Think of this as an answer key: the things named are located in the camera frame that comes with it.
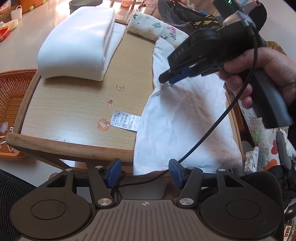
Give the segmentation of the person's right hand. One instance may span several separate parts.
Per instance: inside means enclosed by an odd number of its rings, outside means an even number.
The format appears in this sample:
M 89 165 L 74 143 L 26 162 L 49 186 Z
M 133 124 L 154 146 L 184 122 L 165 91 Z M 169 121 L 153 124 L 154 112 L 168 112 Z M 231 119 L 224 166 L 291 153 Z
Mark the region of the person's right hand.
M 225 62 L 219 77 L 235 95 L 243 86 L 238 73 L 251 68 L 254 50 L 245 51 L 237 58 Z M 295 62 L 283 53 L 267 47 L 258 48 L 256 68 L 263 68 L 278 88 L 285 104 L 289 106 L 295 100 Z

